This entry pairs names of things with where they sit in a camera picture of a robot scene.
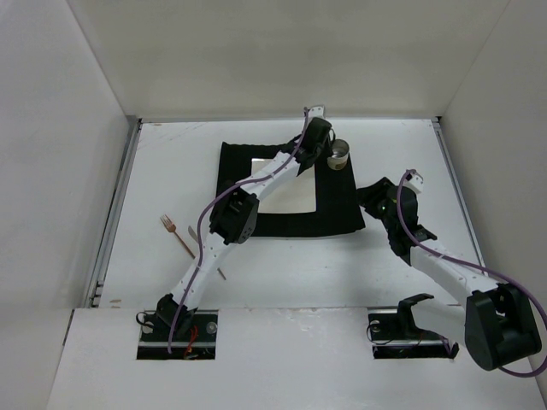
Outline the metal cup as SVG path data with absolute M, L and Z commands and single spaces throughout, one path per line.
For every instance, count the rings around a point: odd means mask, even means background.
M 349 144 L 343 139 L 336 139 L 332 143 L 332 153 L 327 157 L 327 165 L 333 171 L 340 171 L 346 166 L 349 154 Z

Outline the black cloth placemat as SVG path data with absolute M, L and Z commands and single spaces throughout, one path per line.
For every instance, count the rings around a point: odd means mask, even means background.
M 251 175 L 251 160 L 272 159 L 278 145 L 221 145 L 216 192 L 226 190 L 229 181 Z M 313 213 L 257 215 L 253 237 L 315 238 L 349 234 L 365 227 L 358 204 L 351 162 L 340 171 L 332 170 L 322 155 L 315 163 L 315 205 Z

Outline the white square plate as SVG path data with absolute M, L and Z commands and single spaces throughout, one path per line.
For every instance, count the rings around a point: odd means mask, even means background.
M 305 214 L 316 210 L 315 167 L 300 171 L 300 165 L 291 159 L 280 169 L 286 158 L 272 160 L 252 159 L 251 176 L 253 184 L 243 189 L 256 194 L 260 214 Z

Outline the silver knife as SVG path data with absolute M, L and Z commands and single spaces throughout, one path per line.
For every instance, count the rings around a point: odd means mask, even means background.
M 191 236 L 191 238 L 192 238 L 196 243 L 198 243 L 198 236 L 197 236 L 197 233 L 196 233 L 196 231 L 193 229 L 193 227 L 192 227 L 191 225 L 188 226 L 187 231 L 188 231 L 189 235 Z M 220 268 L 217 269 L 217 272 L 220 274 L 220 276 L 221 276 L 224 280 L 226 280 L 226 275 L 225 275 L 225 273 L 224 273 Z

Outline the copper fork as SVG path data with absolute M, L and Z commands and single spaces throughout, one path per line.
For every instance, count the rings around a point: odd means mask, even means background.
M 176 228 L 176 225 L 173 223 L 173 221 L 166 215 L 162 215 L 160 217 L 160 221 L 162 222 L 163 226 L 165 227 L 165 229 L 174 235 L 174 237 L 178 240 L 178 242 L 180 243 L 180 245 L 183 247 L 183 249 L 187 252 L 187 254 L 191 257 L 191 258 L 194 258 L 195 255 L 194 253 L 191 251 L 190 247 L 185 243 L 185 241 L 183 240 L 183 238 L 179 235 L 179 233 L 177 232 L 177 228 Z

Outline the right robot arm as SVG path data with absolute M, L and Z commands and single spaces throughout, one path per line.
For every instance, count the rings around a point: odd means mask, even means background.
M 420 224 L 417 195 L 422 177 L 407 171 L 398 184 L 382 178 L 361 188 L 357 201 L 381 221 L 391 251 L 409 267 L 426 274 L 455 300 L 451 306 L 422 293 L 407 297 L 380 324 L 379 338 L 392 342 L 426 334 L 438 336 L 452 353 L 465 347 L 486 371 L 537 354 L 541 336 L 534 318 L 545 311 L 532 294 L 487 268 L 461 261 Z

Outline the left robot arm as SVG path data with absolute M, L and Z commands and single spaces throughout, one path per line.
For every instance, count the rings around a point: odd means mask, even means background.
M 156 305 L 156 317 L 172 333 L 186 331 L 209 279 L 226 256 L 256 228 L 260 202 L 311 168 L 331 146 L 332 125 L 321 117 L 304 122 L 301 135 L 246 179 L 230 183 L 202 211 L 197 222 L 198 254 L 181 280 Z

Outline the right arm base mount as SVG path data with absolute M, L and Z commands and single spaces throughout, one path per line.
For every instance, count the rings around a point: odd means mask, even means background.
M 422 293 L 401 300 L 396 307 L 368 311 L 366 333 L 376 360 L 454 360 L 457 357 L 458 343 L 415 324 L 411 308 L 430 300 L 434 301 L 432 295 Z

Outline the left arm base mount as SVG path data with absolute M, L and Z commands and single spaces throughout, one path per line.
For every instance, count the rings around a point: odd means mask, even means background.
M 175 332 L 168 352 L 170 327 L 159 320 L 152 311 L 139 312 L 136 321 L 140 326 L 138 360 L 214 360 L 219 312 L 197 311 L 190 327 Z

